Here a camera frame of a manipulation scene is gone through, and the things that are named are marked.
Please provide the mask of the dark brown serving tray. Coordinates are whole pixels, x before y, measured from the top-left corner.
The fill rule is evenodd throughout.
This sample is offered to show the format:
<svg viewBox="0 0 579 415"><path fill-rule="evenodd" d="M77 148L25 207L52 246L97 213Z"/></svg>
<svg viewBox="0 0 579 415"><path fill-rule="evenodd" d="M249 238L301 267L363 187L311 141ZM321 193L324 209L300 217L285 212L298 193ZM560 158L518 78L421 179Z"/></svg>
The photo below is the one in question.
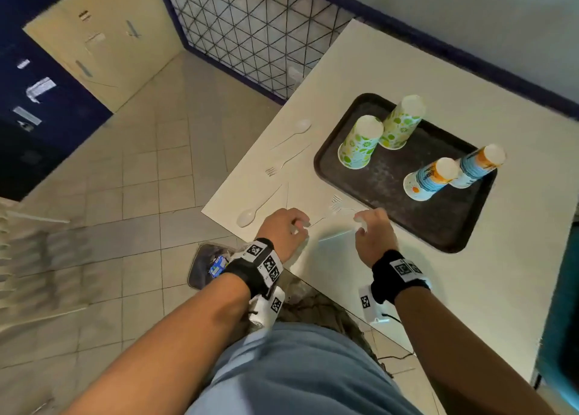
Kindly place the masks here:
<svg viewBox="0 0 579 415"><path fill-rule="evenodd" d="M497 170L466 189L446 185L427 201L410 199L403 189L403 179L441 157L466 156L475 150L472 144L422 120L403 148L377 146L362 169L350 170L338 159L338 149L359 117L384 119L394 109L395 104L377 94L358 96L316 153L315 172L359 203L385 208L391 221L436 250L458 253L470 239Z"/></svg>

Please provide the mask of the person's left forearm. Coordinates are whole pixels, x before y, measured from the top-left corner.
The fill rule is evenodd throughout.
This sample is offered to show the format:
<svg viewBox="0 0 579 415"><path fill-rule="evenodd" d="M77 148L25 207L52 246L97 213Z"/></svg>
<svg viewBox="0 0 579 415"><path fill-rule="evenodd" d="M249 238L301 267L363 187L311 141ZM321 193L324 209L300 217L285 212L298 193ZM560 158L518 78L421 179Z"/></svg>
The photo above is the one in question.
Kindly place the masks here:
<svg viewBox="0 0 579 415"><path fill-rule="evenodd" d="M241 278L220 275L122 352L63 415L183 415L249 300Z"/></svg>

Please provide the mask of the blue orange paper cup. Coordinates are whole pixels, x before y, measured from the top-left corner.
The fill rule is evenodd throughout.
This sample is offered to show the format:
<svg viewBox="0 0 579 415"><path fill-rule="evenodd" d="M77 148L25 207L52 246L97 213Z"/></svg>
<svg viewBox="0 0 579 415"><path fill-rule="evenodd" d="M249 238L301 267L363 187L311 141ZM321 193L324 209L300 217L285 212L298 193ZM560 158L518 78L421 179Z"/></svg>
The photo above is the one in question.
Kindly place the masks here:
<svg viewBox="0 0 579 415"><path fill-rule="evenodd" d="M495 143L489 144L457 159L455 162L459 172L449 184L458 189L470 187L476 181L499 168L505 160L506 152L503 147Z"/></svg>
<svg viewBox="0 0 579 415"><path fill-rule="evenodd" d="M403 189L409 198L416 201L426 201L456 179L458 175L457 161L449 157L441 157L429 165L409 173L403 179Z"/></svg>

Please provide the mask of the dark blue cabinet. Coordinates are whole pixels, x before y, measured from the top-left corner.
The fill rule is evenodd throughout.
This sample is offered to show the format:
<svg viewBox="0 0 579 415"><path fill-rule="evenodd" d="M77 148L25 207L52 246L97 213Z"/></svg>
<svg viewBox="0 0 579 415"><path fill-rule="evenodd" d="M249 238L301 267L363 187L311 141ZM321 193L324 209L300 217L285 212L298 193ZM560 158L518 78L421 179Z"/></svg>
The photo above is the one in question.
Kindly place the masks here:
<svg viewBox="0 0 579 415"><path fill-rule="evenodd" d="M0 197L24 200L111 116L23 30L0 28Z"/></svg>

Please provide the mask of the blue packet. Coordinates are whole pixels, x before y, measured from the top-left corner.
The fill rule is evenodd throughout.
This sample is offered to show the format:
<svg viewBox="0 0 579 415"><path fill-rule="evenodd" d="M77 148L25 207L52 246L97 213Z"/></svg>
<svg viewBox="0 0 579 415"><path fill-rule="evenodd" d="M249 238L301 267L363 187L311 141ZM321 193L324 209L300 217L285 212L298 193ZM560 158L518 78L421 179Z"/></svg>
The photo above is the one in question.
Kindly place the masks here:
<svg viewBox="0 0 579 415"><path fill-rule="evenodd" d="M211 278L217 278L229 264L228 257L225 255L219 255L213 259L210 268L208 269L208 274Z"/></svg>

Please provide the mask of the person's camouflage trousers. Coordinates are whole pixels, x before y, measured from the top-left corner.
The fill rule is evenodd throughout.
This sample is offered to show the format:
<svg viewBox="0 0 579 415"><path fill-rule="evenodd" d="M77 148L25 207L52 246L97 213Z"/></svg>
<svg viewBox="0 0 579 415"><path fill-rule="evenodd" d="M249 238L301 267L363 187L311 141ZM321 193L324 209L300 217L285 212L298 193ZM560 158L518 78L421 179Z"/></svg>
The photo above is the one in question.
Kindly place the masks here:
<svg viewBox="0 0 579 415"><path fill-rule="evenodd" d="M349 338L379 363L371 344L343 307L293 275L281 279L280 282L286 293L286 300L280 309L277 323L310 324L336 331Z"/></svg>

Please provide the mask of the grey waste bin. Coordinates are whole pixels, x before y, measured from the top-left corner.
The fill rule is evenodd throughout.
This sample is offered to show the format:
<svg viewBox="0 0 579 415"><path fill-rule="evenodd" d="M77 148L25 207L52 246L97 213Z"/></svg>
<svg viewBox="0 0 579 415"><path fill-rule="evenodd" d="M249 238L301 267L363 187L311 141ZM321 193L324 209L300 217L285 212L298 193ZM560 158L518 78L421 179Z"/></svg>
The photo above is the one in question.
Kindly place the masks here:
<svg viewBox="0 0 579 415"><path fill-rule="evenodd" d="M225 255L228 257L230 263L236 250L237 249L234 247L214 242L201 243L192 259L187 278L187 285L190 288L202 290L212 280L214 280L208 274L208 269L210 268L213 259L219 255Z"/></svg>

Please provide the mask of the person's grey blue shirt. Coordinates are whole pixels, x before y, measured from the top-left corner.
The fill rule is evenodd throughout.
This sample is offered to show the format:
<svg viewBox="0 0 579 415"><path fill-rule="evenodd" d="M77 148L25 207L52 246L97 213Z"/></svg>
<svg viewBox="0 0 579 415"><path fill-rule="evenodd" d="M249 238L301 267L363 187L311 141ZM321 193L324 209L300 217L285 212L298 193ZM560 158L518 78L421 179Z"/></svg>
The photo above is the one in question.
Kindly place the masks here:
<svg viewBox="0 0 579 415"><path fill-rule="evenodd" d="M184 415L422 415L341 333L277 323L229 346Z"/></svg>

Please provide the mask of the white plastic chair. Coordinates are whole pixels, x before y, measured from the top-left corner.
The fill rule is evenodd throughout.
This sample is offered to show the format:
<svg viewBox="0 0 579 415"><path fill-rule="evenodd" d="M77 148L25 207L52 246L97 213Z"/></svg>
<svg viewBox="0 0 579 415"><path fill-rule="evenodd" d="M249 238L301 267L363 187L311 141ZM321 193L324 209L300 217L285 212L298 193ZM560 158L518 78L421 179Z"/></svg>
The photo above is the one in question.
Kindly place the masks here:
<svg viewBox="0 0 579 415"><path fill-rule="evenodd" d="M48 218L26 214L16 209L17 202L0 197L0 334L23 325L83 312L88 303L60 306L50 310L26 312L32 306L33 295L25 277L32 275L30 262L13 249L11 227L14 219L35 222L69 224L69 219Z"/></svg>

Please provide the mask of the teal furniture piece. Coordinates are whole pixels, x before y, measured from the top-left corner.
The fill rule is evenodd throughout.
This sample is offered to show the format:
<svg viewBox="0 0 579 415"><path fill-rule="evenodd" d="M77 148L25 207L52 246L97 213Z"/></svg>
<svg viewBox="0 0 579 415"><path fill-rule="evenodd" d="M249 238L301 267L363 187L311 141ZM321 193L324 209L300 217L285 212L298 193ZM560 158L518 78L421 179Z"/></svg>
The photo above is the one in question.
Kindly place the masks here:
<svg viewBox="0 0 579 415"><path fill-rule="evenodd" d="M541 380L579 411L579 221L570 229L536 370Z"/></svg>

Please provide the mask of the cream cabinet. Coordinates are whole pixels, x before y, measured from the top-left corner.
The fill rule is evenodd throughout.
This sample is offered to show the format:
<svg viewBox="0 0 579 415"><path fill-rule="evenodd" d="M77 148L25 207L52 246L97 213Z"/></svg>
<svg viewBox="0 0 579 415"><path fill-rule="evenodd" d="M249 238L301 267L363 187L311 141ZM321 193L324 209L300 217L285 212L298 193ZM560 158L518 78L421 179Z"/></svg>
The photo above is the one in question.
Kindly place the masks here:
<svg viewBox="0 0 579 415"><path fill-rule="evenodd" d="M184 48L163 0L60 0L23 29L112 113Z"/></svg>

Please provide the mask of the white plastic spoon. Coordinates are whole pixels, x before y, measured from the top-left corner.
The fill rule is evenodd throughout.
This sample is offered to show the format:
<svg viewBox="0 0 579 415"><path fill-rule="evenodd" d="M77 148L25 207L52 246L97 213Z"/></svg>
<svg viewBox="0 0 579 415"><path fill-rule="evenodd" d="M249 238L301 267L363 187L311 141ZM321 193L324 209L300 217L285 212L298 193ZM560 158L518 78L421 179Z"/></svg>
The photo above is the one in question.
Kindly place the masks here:
<svg viewBox="0 0 579 415"><path fill-rule="evenodd" d="M236 225L240 228L246 228L249 226L255 220L257 212L279 191L282 186L283 185L280 184L275 188L275 190L262 197L262 199L255 203L253 207L243 210L236 219Z"/></svg>
<svg viewBox="0 0 579 415"><path fill-rule="evenodd" d="M289 135L287 135L285 137L285 139L283 139L281 142L279 142L278 144L274 145L271 147L271 150L277 148L278 146L282 145L283 143L285 143L286 141L290 140L291 138L293 138L296 135L300 135L300 134L304 134L306 133L310 127L312 126L312 122L309 119L301 119L299 121L297 121L294 125L293 125L293 132Z"/></svg>

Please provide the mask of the green patterned paper cup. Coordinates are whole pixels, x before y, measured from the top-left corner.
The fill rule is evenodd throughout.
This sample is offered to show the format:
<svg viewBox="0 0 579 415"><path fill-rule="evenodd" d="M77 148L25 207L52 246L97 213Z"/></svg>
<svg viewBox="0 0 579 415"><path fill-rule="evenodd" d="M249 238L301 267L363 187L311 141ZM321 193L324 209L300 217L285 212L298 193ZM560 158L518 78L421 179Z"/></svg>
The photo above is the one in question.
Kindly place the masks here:
<svg viewBox="0 0 579 415"><path fill-rule="evenodd" d="M426 105L418 95L405 96L383 120L383 134L379 144L389 150L403 148L426 115Z"/></svg>
<svg viewBox="0 0 579 415"><path fill-rule="evenodd" d="M359 117L338 149L339 161L351 170L366 167L383 132L383 123L377 117L372 115Z"/></svg>

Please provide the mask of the person's right forearm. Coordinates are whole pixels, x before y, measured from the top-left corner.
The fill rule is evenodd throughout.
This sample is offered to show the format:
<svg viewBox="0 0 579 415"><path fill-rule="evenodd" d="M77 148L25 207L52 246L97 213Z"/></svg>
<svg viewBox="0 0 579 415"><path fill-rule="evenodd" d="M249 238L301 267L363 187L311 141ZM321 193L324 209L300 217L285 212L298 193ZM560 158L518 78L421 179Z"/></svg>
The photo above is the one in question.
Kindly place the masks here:
<svg viewBox="0 0 579 415"><path fill-rule="evenodd" d="M556 415L502 357L423 287L395 308L447 415Z"/></svg>

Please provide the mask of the person's right hand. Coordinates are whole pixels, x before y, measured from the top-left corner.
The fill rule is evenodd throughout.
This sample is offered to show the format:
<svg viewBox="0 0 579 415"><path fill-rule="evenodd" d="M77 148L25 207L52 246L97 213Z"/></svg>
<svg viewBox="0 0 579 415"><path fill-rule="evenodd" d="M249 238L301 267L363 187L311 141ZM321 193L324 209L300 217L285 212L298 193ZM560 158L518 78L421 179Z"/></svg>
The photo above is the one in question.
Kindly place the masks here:
<svg viewBox="0 0 579 415"><path fill-rule="evenodd" d="M387 211L384 208L376 208L376 210L377 236L375 238L356 238L356 250L358 256L370 269L387 251L400 250Z"/></svg>

